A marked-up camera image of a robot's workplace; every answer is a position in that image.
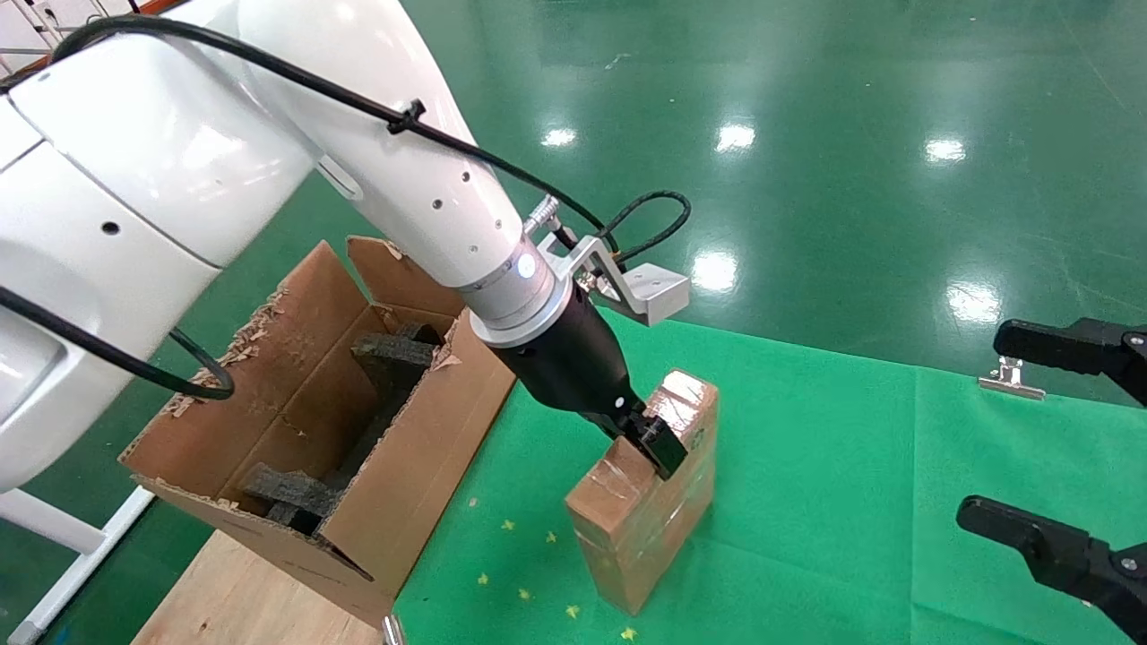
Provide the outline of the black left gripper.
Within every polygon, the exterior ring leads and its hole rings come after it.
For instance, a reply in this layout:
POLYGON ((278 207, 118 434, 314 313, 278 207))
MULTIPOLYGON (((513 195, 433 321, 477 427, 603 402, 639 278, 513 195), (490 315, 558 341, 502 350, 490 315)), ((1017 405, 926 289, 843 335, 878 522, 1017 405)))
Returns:
POLYGON ((537 339, 491 350, 545 407, 579 414, 611 438, 638 442, 660 480, 673 477, 687 458, 668 420, 643 415, 621 343, 584 289, 571 289, 565 310, 537 339))

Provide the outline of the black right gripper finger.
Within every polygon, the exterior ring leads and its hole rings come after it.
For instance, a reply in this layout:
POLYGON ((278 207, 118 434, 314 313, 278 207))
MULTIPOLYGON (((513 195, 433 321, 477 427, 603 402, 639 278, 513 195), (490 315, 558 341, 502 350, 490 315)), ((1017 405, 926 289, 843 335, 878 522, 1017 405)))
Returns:
POLYGON ((1146 327, 1080 318, 1064 328, 1011 319, 993 339, 994 352, 1025 363, 1107 376, 1146 404, 1146 327))
POLYGON ((962 499, 957 523, 1012 547, 1038 584, 1094 606, 1131 642, 1146 642, 1146 543, 1114 550, 1085 530, 983 495, 962 499))

